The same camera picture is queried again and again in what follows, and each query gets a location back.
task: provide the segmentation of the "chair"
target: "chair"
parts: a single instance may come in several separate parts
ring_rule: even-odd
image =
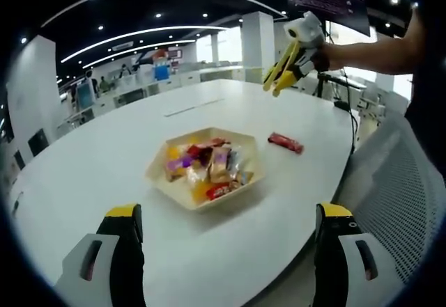
[[[392,254],[407,284],[441,225],[446,189],[400,113],[389,113],[352,155],[336,198]]]

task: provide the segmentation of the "red candy bar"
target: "red candy bar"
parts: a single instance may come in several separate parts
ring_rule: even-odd
[[[215,185],[212,189],[209,189],[206,192],[206,195],[209,200],[217,199],[227,193],[230,192],[229,183],[221,183],[218,185]]]
[[[268,138],[269,143],[275,143],[281,147],[285,147],[293,152],[301,154],[304,150],[304,146],[298,143],[296,140],[290,139],[278,133],[272,133]]]

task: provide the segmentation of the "hexagonal tray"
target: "hexagonal tray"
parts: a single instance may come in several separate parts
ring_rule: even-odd
[[[254,173],[254,175],[248,184],[243,185],[239,189],[229,192],[215,200],[207,200],[204,203],[197,204],[192,199],[192,193],[190,191],[190,187],[187,185],[186,177],[178,178],[173,182],[169,182],[166,179],[166,175],[164,173],[164,163],[167,155],[167,148],[175,145],[184,145],[188,143],[191,138],[196,139],[199,142],[205,142],[216,137],[225,138],[232,144],[241,146],[246,160],[244,170],[251,171]],[[148,167],[146,176],[151,180],[154,187],[162,191],[163,194],[172,198],[184,208],[192,211],[204,210],[221,204],[234,196],[240,195],[242,192],[250,189],[259,180],[264,178],[265,173],[261,167],[259,156],[256,139],[253,136],[211,127],[200,129],[199,131],[167,140],[156,154],[151,165]]]

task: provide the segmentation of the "white table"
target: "white table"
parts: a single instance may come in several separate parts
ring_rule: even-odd
[[[165,139],[209,126],[254,135],[267,177],[197,214],[151,188],[144,172]],[[269,144],[271,132],[301,141],[303,155]],[[241,306],[309,239],[316,204],[332,200],[351,138],[348,113],[294,90],[274,98],[258,84],[223,79],[179,88],[96,118],[41,152],[12,190],[12,200],[24,192],[17,230],[53,284],[62,259],[110,208],[141,203],[147,305]]]

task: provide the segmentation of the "ceiling light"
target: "ceiling light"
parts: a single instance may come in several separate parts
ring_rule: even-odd
[[[126,38],[126,37],[130,37],[130,36],[136,36],[138,34],[143,34],[143,33],[150,33],[150,32],[158,32],[158,31],[169,31],[169,30],[181,30],[181,29],[206,29],[206,30],[229,30],[227,27],[221,27],[221,26],[203,26],[203,25],[188,25],[188,26],[167,26],[167,27],[157,27],[155,29],[147,29],[147,30],[142,30],[142,31],[136,31],[136,32],[131,32],[131,33],[126,33],[123,34],[121,36],[116,36],[114,38],[110,38],[110,39],[106,39],[100,42],[97,42],[91,46],[85,47],[69,56],[67,56],[66,58],[64,58],[61,63],[65,63],[66,61],[74,58],[75,56],[78,56],[81,53],[84,53],[94,47],[103,45],[103,44],[107,44],[108,42],[111,41],[115,41],[121,38]]]
[[[391,3],[391,4],[398,4],[398,3],[399,3],[399,0],[390,0],[390,3]]]
[[[177,40],[177,41],[168,41],[168,42],[159,42],[158,44],[153,44],[153,45],[146,45],[146,46],[141,46],[141,47],[135,47],[132,49],[128,49],[127,51],[122,51],[110,56],[106,56],[104,58],[101,58],[99,60],[96,60],[92,63],[89,63],[88,65],[85,65],[84,67],[82,67],[83,69],[90,67],[91,65],[95,65],[96,63],[99,62],[103,62],[105,60],[111,59],[111,58],[116,58],[117,56],[123,55],[123,54],[127,54],[130,52],[135,52],[135,51],[139,51],[141,49],[147,49],[147,48],[152,48],[152,47],[160,47],[160,46],[165,46],[165,45],[173,45],[176,44],[176,46],[178,46],[178,44],[187,44],[189,42],[195,42],[196,40],[191,39],[191,40]]]

